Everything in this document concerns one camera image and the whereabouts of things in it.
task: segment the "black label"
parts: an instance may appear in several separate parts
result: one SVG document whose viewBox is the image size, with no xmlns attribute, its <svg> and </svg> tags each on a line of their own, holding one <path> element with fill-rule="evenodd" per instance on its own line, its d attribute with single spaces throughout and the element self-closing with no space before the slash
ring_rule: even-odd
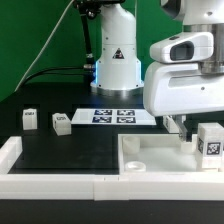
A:
<svg viewBox="0 0 224 224">
<path fill-rule="evenodd" d="M 62 120 L 66 120 L 66 118 L 65 117 L 57 117 L 57 120 L 62 121 Z"/>
<path fill-rule="evenodd" d="M 117 49 L 116 53 L 113 56 L 113 59 L 124 59 L 124 55 L 120 48 Z"/>
</svg>

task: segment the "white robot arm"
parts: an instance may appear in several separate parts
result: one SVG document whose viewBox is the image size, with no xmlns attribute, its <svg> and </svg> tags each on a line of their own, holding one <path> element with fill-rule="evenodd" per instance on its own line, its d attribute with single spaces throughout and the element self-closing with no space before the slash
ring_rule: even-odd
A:
<svg viewBox="0 0 224 224">
<path fill-rule="evenodd" d="M 223 11 L 223 0 L 184 1 L 183 32 L 151 46 L 156 62 L 146 72 L 143 96 L 150 114 L 224 110 Z"/>
</svg>

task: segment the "label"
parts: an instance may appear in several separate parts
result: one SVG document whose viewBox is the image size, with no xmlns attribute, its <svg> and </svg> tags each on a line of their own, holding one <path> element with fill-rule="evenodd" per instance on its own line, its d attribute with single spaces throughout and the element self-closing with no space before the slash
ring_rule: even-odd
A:
<svg viewBox="0 0 224 224">
<path fill-rule="evenodd" d="M 113 56 L 113 59 L 124 59 L 124 55 L 120 48 L 117 49 L 116 53 Z"/>
</svg>

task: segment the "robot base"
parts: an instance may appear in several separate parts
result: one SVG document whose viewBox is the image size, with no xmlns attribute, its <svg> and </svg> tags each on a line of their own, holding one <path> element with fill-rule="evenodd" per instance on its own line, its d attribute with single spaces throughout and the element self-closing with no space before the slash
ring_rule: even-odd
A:
<svg viewBox="0 0 224 224">
<path fill-rule="evenodd" d="M 91 92 L 97 93 L 100 95 L 105 95 L 105 96 L 112 96 L 112 97 L 118 96 L 118 97 L 126 98 L 133 95 L 143 94 L 143 87 L 144 87 L 144 83 L 142 82 L 141 86 L 135 89 L 112 90 L 112 89 L 103 89 L 103 88 L 97 87 L 95 83 L 91 83 Z"/>
</svg>

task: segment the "black tabletop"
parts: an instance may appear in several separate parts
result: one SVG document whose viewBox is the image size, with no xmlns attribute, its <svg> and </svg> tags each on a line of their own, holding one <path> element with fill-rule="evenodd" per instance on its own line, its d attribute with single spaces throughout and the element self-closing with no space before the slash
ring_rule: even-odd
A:
<svg viewBox="0 0 224 224">
<path fill-rule="evenodd" d="M 38 110 L 38 130 L 23 131 L 22 112 Z M 22 136 L 23 153 L 10 174 L 118 174 L 118 134 L 167 133 L 157 126 L 73 125 L 71 136 L 57 136 L 52 114 L 71 119 L 77 108 L 143 109 L 142 96 L 129 98 L 92 94 L 82 84 L 28 84 L 0 103 L 0 145 Z M 186 126 L 219 121 L 224 113 L 188 116 Z M 1 200 L 0 223 L 223 223 L 224 202 L 212 201 L 36 201 Z"/>
</svg>

